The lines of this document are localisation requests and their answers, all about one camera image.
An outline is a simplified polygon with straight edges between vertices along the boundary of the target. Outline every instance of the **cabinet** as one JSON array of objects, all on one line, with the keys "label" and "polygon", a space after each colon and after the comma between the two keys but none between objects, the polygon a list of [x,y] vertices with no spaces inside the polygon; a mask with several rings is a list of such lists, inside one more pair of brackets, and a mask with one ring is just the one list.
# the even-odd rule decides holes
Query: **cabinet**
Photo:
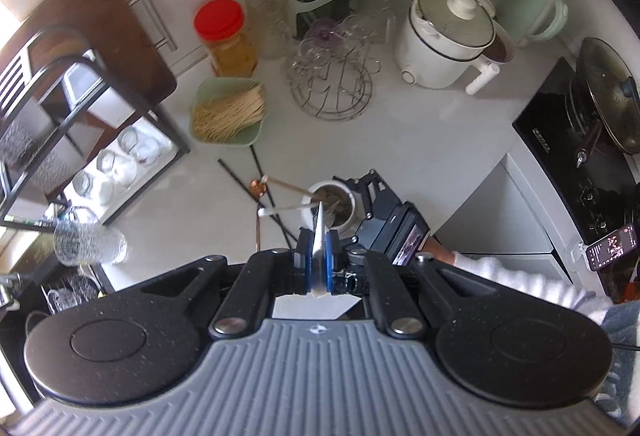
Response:
[{"label": "cabinet", "polygon": [[513,271],[571,282],[552,253],[554,245],[503,163],[436,233],[440,242],[471,259],[495,256]]}]

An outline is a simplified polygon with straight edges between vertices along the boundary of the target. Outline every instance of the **electric kettle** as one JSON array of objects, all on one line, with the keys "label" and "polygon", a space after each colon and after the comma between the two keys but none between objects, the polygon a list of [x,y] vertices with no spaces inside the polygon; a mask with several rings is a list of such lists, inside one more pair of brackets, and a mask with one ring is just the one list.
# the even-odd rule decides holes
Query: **electric kettle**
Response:
[{"label": "electric kettle", "polygon": [[496,21],[518,47],[555,37],[569,15],[565,0],[500,0],[495,12]]},{"label": "electric kettle", "polygon": [[476,0],[414,0],[394,54],[405,82],[433,89],[474,66],[480,74],[466,91],[475,94],[500,73],[482,55],[494,37],[494,23]]}]

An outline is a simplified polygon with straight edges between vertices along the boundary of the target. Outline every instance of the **mint green kettle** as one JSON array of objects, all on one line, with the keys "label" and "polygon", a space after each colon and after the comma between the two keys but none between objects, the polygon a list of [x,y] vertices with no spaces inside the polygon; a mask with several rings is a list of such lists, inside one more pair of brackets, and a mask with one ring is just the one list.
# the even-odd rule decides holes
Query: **mint green kettle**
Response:
[{"label": "mint green kettle", "polygon": [[569,9],[566,0],[500,0],[495,13],[511,40],[524,47],[530,41],[555,37],[564,27]]}]

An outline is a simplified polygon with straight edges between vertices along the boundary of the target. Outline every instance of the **pot lid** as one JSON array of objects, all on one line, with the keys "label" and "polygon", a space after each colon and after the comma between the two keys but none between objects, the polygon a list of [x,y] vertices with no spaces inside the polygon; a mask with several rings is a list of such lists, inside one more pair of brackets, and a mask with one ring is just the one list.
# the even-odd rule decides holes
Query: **pot lid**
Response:
[{"label": "pot lid", "polygon": [[494,24],[476,0],[417,0],[418,16],[449,40],[483,48],[494,39]]},{"label": "pot lid", "polygon": [[640,96],[622,58],[604,40],[587,37],[578,58],[580,77],[614,142],[628,153],[640,152]]}]

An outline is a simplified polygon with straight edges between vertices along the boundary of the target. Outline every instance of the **white pot lid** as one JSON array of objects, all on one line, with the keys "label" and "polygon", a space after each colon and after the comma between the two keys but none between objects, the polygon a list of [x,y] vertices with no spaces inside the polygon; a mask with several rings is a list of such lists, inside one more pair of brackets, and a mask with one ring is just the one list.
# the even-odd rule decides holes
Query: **white pot lid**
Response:
[{"label": "white pot lid", "polygon": [[416,0],[417,16],[449,40],[484,48],[494,40],[494,24],[476,0]]}]

